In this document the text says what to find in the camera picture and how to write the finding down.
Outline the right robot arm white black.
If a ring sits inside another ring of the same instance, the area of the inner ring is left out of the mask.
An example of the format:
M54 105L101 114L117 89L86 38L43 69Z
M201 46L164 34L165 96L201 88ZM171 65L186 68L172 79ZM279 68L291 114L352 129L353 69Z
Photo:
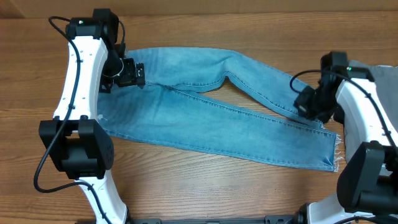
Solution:
M350 65L344 52L331 51L320 63L318 88L299 91L294 106L304 118L343 125L347 165L336 192L302 205L291 223L397 223L397 131L376 78Z

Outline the light blue denim jeans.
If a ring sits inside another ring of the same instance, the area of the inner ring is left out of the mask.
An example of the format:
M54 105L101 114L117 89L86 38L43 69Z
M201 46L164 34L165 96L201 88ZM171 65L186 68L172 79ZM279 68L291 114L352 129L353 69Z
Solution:
M336 171L338 134L298 114L306 87L239 52L197 47L132 50L143 87L98 97L98 120L111 136L274 166Z

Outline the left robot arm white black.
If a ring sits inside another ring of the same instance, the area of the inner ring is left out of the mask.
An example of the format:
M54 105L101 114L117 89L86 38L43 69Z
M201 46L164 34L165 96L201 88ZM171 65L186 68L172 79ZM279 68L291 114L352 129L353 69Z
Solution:
M70 183L49 189L56 192L80 186L95 213L95 223L132 223L121 200L111 168L114 145L100 126L100 93L118 87L145 85L144 64L126 57L126 44L118 40L124 25L110 9L95 9L91 17L65 19L60 33L68 40L68 67L61 99L51 120L41 121L39 136L46 148L34 174L34 187L47 158Z

